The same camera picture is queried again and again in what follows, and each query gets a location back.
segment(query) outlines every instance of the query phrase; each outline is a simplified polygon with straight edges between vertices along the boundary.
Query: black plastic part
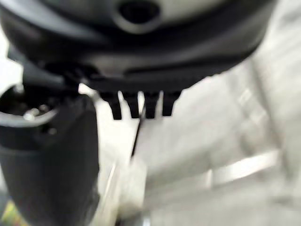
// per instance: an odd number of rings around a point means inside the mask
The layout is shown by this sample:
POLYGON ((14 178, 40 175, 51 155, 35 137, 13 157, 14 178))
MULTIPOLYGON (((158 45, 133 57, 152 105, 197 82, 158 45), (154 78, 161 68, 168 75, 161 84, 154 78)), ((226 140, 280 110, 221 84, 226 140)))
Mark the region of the black plastic part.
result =
POLYGON ((109 103, 112 114, 113 114, 113 119, 114 120, 122 120, 122 114, 121 114, 121 107, 120 107, 120 102, 118 98, 118 93, 106 93, 106 92, 101 92, 99 93, 100 97, 109 103))
POLYGON ((174 103, 177 99, 179 99, 181 95, 181 91, 168 93, 165 92, 163 95, 163 110, 162 116, 172 116, 174 103))
POLYGON ((123 92, 122 95, 123 98, 127 101, 132 118, 139 119, 138 93, 123 92))
MULTIPOLYGON (((0 111, 7 104, 0 99, 0 111)), ((0 125, 0 162, 9 194, 33 226, 87 226, 99 202, 94 103, 66 100, 46 124, 0 125)))
POLYGON ((27 2, 17 2, 18 7, 2 3, 1 25, 27 58, 92 66, 99 77, 89 86, 100 92, 152 92, 187 89, 251 55, 264 37, 276 0, 234 0, 189 23, 144 35, 93 29, 41 3, 39 13, 45 16, 40 18, 27 2))
POLYGON ((156 107, 159 100, 159 92, 144 92, 145 99, 145 118, 146 119, 155 119, 156 117, 156 107))

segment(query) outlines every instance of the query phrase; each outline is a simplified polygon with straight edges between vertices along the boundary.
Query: blurry background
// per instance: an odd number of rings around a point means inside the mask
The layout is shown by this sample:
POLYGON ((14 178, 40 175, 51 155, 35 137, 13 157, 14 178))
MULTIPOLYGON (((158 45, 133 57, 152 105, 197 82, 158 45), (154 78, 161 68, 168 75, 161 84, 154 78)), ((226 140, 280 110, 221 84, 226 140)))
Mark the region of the blurry background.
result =
MULTIPOLYGON (((21 82, 7 47, 1 34, 0 92, 21 82)), ((113 121, 97 102, 100 147, 128 156, 138 121, 121 103, 113 121)), ((144 225, 301 225, 301 1, 279 1, 252 58, 184 91, 172 118, 146 121, 136 151, 148 166, 144 225)))

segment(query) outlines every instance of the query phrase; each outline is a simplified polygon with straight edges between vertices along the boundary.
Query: round hole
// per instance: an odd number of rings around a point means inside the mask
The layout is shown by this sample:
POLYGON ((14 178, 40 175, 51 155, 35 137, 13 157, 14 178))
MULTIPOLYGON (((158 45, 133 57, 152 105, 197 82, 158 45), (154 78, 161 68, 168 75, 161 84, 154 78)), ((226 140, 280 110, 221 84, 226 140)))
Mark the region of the round hole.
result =
POLYGON ((124 19, 133 24, 145 24, 159 16, 160 8, 153 2, 137 0, 122 3, 119 12, 124 19))

